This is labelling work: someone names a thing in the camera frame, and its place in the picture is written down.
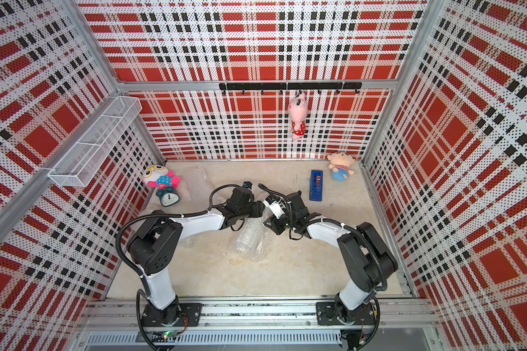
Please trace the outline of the bubble wrap pile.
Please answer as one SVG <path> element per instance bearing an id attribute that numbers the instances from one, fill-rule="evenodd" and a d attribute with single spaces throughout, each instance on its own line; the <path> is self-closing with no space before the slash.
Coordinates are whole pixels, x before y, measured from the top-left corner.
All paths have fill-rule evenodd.
<path id="1" fill-rule="evenodd" d="M 272 212 L 265 209 L 262 217 L 247 218 L 233 236 L 230 245 L 232 253 L 255 263 L 262 261 L 269 251 L 269 234 L 272 234 L 264 222 L 271 215 Z"/>

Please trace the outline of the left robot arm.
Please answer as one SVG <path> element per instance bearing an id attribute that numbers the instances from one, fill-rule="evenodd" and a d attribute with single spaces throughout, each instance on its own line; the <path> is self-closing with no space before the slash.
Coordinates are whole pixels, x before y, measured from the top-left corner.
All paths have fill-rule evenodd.
<path id="1" fill-rule="evenodd" d="M 155 309 L 164 311 L 176 303 L 177 294 L 165 269 L 181 239 L 232 228 L 238 221 L 260 218 L 264 214 L 265 205 L 256 200 L 250 182 L 226 184 L 218 190 L 229 187 L 233 189 L 231 197 L 224 203 L 214 204 L 211 195 L 209 206 L 203 211 L 170 214 L 156 210 L 131 220 L 117 233 L 117 254 L 137 273 L 146 299 Z"/>

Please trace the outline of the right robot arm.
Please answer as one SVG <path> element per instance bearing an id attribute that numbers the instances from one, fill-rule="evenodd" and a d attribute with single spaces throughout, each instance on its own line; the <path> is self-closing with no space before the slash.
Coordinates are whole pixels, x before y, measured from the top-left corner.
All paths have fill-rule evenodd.
<path id="1" fill-rule="evenodd" d="M 388 288 L 388 279 L 398 270 L 398 262 L 378 231 L 369 222 L 352 227 L 316 212 L 309 212 L 301 192 L 284 195 L 263 184 L 269 194 L 264 204 L 272 216 L 264 226 L 277 235 L 288 230 L 290 239 L 309 238 L 338 248 L 348 271 L 348 284 L 335 296 L 334 318 L 351 325 L 360 313 L 379 312 L 375 306 L 378 293 Z"/>

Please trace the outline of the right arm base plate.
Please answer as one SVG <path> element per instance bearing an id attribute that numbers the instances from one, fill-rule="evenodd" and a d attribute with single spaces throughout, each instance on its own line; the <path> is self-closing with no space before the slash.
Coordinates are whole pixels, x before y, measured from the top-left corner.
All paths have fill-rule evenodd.
<path id="1" fill-rule="evenodd" d="M 349 310 L 341 302 L 318 302 L 316 318 L 320 326 L 373 326 L 376 309 L 373 304 Z"/>

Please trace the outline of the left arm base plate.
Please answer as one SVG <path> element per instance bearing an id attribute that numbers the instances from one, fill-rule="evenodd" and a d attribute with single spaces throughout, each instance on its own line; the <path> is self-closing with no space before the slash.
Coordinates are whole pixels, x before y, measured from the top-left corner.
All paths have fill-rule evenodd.
<path id="1" fill-rule="evenodd" d="M 199 325 L 203 304 L 172 303 L 163 310 L 148 303 L 139 313 L 145 327 L 196 327 Z"/>

